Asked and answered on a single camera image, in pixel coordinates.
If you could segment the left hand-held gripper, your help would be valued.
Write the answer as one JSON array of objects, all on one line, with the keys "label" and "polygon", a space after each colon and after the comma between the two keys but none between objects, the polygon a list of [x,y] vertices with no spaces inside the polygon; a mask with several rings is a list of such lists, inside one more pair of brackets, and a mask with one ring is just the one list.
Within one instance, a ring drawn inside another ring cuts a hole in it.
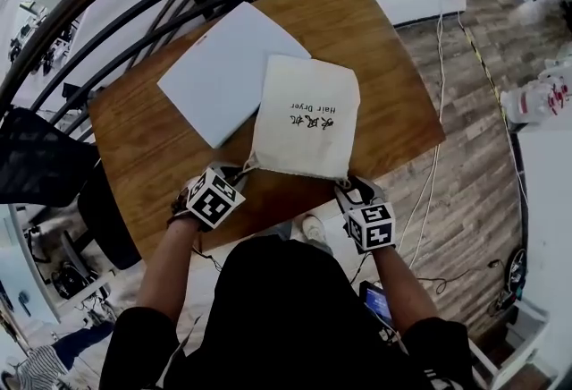
[{"label": "left hand-held gripper", "polygon": [[213,161],[190,186],[188,208],[203,231],[218,227],[246,198],[242,195],[248,173],[241,165]]}]

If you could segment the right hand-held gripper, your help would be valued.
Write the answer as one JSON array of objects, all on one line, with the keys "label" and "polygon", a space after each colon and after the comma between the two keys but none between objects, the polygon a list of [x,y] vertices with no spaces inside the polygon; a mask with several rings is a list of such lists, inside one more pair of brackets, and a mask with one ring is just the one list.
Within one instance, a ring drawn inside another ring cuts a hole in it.
[{"label": "right hand-held gripper", "polygon": [[[365,207],[350,197],[359,192]],[[359,254],[396,243],[396,216],[392,204],[385,202],[383,189],[365,178],[351,175],[348,180],[336,181],[334,194],[345,219],[345,230],[354,242]]]}]

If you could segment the cream drawstring cloth bag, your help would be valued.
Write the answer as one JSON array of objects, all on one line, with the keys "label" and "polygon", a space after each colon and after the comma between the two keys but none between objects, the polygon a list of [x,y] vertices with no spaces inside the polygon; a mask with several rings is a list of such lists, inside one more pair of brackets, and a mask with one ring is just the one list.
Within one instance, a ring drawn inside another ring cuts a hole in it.
[{"label": "cream drawstring cloth bag", "polygon": [[245,169],[347,181],[359,105],[350,68],[271,55]]}]

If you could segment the person's right forearm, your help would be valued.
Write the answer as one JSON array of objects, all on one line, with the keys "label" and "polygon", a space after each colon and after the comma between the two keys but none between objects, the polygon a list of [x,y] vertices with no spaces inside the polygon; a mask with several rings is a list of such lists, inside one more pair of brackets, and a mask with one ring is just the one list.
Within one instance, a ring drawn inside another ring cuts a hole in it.
[{"label": "person's right forearm", "polygon": [[438,317],[428,292],[392,246],[375,249],[372,255],[393,324],[401,335],[419,321]]}]

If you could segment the person's left forearm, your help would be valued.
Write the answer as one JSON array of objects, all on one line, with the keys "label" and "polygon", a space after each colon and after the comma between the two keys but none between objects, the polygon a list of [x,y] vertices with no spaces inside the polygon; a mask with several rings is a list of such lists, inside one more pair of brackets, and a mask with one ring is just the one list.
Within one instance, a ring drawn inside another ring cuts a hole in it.
[{"label": "person's left forearm", "polygon": [[174,324],[186,298],[189,263],[199,222],[180,218],[169,224],[166,233],[147,262],[136,306],[165,314]]}]

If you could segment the person's left hand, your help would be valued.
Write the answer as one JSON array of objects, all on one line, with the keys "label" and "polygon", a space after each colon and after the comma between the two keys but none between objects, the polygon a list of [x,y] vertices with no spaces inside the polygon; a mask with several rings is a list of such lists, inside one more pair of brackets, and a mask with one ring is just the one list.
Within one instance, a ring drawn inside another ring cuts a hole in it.
[{"label": "person's left hand", "polygon": [[190,183],[188,182],[180,191],[176,199],[171,204],[171,217],[167,221],[167,227],[174,225],[186,225],[194,231],[200,228],[197,217],[188,208]]}]

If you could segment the person's white shoe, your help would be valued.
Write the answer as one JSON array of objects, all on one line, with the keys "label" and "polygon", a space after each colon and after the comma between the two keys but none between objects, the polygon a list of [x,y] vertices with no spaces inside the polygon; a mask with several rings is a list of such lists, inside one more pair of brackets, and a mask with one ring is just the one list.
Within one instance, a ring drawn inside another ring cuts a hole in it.
[{"label": "person's white shoe", "polygon": [[306,243],[333,255],[332,249],[326,240],[326,232],[323,222],[316,216],[307,215],[301,223],[302,234]]}]

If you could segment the wooden table with black legs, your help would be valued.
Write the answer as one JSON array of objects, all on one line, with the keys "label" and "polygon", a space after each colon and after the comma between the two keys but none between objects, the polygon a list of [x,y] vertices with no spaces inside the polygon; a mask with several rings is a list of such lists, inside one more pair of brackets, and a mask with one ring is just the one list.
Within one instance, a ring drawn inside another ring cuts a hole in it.
[{"label": "wooden table with black legs", "polygon": [[[314,58],[350,68],[361,103],[350,161],[353,174],[376,179],[444,139],[425,85],[375,0],[257,0]],[[115,202],[139,254],[162,239],[171,203],[213,160],[243,163],[254,124],[245,122],[221,148],[210,148],[158,88],[164,72],[204,33],[198,27],[126,72],[93,100],[89,116]],[[324,180],[255,171],[245,202],[202,240],[204,250],[278,224],[333,197]]]}]

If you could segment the flat white box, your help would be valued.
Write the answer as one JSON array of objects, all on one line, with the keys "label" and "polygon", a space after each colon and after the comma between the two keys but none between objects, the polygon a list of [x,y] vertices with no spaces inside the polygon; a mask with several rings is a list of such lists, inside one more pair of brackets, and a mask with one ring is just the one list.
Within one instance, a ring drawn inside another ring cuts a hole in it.
[{"label": "flat white box", "polygon": [[249,3],[202,35],[158,87],[211,148],[220,148],[258,109],[270,55],[308,59],[308,51]]}]

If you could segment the smartphone with blue screen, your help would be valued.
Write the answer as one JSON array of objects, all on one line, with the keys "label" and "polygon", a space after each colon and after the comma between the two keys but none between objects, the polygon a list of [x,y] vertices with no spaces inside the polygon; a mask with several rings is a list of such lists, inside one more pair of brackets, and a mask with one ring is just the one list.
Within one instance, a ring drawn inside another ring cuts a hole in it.
[{"label": "smartphone with blue screen", "polygon": [[380,326],[393,328],[389,304],[383,288],[362,281],[359,285],[359,299]]}]

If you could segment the person's black shirt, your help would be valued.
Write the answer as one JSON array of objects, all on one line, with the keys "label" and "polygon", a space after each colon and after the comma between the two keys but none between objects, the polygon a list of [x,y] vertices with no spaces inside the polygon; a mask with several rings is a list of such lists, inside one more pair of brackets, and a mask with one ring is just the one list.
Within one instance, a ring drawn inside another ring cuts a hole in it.
[{"label": "person's black shirt", "polygon": [[388,345],[326,252],[277,237],[238,244],[201,345],[179,348],[149,308],[117,319],[100,390],[476,390],[466,328],[428,318]]}]

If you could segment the black round device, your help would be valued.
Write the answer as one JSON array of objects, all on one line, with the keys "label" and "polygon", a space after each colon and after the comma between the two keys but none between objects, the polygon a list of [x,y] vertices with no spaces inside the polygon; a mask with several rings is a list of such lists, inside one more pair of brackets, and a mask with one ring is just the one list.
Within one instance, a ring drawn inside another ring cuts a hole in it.
[{"label": "black round device", "polygon": [[506,288],[517,299],[522,298],[526,284],[527,253],[524,247],[515,250],[509,259],[506,269]]}]

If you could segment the white table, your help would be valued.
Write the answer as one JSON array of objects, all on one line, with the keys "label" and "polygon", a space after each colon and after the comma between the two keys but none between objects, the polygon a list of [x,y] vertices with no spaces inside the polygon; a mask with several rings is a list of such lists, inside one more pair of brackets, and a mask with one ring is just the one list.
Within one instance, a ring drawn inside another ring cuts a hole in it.
[{"label": "white table", "polygon": [[572,390],[572,130],[525,128],[517,135],[526,179],[527,275],[509,334],[520,339],[500,367],[476,346],[492,373],[479,384],[501,390],[532,363],[553,381],[548,390]]}]

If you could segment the black backpack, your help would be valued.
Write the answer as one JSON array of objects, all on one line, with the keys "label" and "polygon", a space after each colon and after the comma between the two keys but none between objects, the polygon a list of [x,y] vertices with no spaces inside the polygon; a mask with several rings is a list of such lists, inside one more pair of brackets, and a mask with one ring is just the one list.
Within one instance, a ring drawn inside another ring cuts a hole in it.
[{"label": "black backpack", "polygon": [[70,262],[62,262],[59,268],[51,274],[53,287],[59,296],[65,300],[70,300],[97,279],[98,274],[95,270],[88,269],[84,276]]}]

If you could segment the black mesh office chair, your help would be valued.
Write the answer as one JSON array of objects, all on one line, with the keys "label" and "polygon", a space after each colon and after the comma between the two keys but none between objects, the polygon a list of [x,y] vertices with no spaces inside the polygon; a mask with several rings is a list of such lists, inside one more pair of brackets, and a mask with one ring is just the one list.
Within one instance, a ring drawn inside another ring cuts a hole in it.
[{"label": "black mesh office chair", "polygon": [[88,236],[116,268],[141,261],[97,147],[71,138],[29,109],[9,110],[0,123],[0,204],[64,208],[74,200]]}]

